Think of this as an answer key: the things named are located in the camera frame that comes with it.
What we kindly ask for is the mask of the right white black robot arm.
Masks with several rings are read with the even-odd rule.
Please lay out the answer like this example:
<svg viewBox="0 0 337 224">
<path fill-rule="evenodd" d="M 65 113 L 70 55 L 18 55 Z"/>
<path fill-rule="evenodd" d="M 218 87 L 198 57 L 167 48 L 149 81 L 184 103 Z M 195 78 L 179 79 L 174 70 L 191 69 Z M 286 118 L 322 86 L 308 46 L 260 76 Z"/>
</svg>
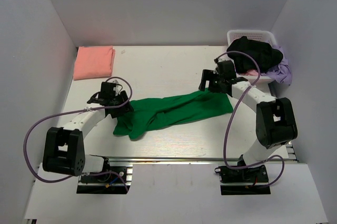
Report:
<svg viewBox="0 0 337 224">
<path fill-rule="evenodd" d="M 238 100 L 225 131 L 223 158 L 228 168 L 238 170 L 238 176 L 242 180 L 250 181 L 257 174 L 257 166 L 272 158 L 278 158 L 273 153 L 297 138 L 298 129 L 292 103 L 288 98 L 275 98 L 262 92 L 255 87 L 255 83 L 249 82 L 244 77 L 237 77 L 231 61 L 216 64 L 215 70 L 202 71 L 199 90 L 208 89 L 213 93 L 227 94 Z M 240 103 L 244 103 L 256 114 L 256 140 L 242 155 L 244 164 L 234 167 L 227 162 L 226 148 L 230 127 Z"/>
</svg>

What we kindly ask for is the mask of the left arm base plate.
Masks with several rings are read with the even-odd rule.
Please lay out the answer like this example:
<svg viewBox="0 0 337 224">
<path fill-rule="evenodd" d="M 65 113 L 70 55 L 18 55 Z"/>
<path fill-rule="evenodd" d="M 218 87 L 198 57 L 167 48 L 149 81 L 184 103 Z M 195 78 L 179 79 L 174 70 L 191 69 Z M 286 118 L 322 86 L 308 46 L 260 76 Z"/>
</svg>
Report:
<svg viewBox="0 0 337 224">
<path fill-rule="evenodd" d="M 119 176 L 121 176 L 127 185 L 131 184 L 132 171 L 133 171 L 132 166 L 130 165 L 111 166 L 110 170 L 117 173 Z M 113 185 L 114 184 L 123 185 L 122 181 L 115 174 L 105 174 L 105 175 L 100 175 L 100 176 L 82 176 L 79 179 L 79 183 L 84 184 L 84 185 L 101 185 L 101 186 L 105 186 L 110 183 L 112 183 Z"/>
</svg>

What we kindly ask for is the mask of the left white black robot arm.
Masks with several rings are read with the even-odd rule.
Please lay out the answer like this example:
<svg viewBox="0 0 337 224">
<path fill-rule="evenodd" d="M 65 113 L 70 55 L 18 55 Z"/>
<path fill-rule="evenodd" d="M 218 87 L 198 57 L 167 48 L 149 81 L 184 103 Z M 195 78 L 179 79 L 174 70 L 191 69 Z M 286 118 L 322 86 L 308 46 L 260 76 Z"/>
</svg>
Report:
<svg viewBox="0 0 337 224">
<path fill-rule="evenodd" d="M 88 107 L 62 127 L 47 131 L 43 169 L 48 172 L 70 176 L 91 174 L 99 181 L 107 181 L 111 168 L 107 158 L 87 155 L 84 139 L 106 117 L 120 117 L 133 108 L 126 91 L 117 81 L 102 82 L 101 90 L 87 101 Z"/>
</svg>

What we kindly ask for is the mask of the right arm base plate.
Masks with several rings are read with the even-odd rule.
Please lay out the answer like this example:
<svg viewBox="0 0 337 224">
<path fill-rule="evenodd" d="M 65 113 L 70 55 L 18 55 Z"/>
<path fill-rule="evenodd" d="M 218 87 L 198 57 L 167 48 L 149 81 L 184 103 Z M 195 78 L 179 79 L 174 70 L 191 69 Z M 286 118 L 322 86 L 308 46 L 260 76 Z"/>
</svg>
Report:
<svg viewBox="0 0 337 224">
<path fill-rule="evenodd" d="M 230 169 L 227 166 L 219 166 L 214 169 L 220 175 L 222 183 L 258 183 L 268 182 L 266 167 L 264 165 L 255 168 Z"/>
</svg>

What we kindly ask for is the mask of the green t shirt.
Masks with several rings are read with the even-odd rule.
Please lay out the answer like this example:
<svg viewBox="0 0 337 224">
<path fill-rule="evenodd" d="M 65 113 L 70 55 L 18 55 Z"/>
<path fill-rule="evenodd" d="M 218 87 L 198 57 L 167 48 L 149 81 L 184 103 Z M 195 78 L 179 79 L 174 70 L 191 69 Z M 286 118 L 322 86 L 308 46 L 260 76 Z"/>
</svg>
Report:
<svg viewBox="0 0 337 224">
<path fill-rule="evenodd" d="M 133 112 L 117 118 L 113 135 L 134 140 L 148 131 L 230 114 L 233 107 L 226 94 L 195 91 L 165 98 L 131 101 Z"/>
</svg>

